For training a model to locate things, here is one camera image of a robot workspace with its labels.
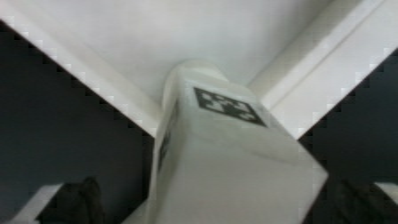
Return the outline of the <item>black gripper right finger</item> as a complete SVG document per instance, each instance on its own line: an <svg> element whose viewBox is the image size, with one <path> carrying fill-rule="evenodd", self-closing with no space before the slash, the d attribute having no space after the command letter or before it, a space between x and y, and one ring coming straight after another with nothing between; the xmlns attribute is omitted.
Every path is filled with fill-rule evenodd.
<svg viewBox="0 0 398 224"><path fill-rule="evenodd" d="M303 224L398 224L398 183L330 178Z"/></svg>

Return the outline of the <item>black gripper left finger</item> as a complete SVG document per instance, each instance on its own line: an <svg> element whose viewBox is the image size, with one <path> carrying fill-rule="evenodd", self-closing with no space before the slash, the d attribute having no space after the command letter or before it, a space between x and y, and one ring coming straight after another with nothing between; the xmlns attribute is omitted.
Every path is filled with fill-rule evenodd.
<svg viewBox="0 0 398 224"><path fill-rule="evenodd" d="M95 178L86 177L79 183L44 185L8 224L104 224Z"/></svg>

